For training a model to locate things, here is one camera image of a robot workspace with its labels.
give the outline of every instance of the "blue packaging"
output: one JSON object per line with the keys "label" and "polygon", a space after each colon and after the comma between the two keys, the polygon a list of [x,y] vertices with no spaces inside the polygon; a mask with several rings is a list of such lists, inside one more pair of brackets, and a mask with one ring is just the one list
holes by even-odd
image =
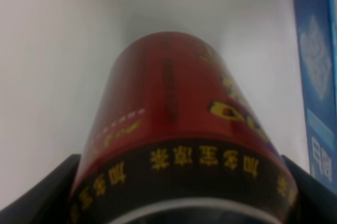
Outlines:
{"label": "blue packaging", "polygon": [[334,0],[294,0],[310,171],[337,194],[333,5]]}

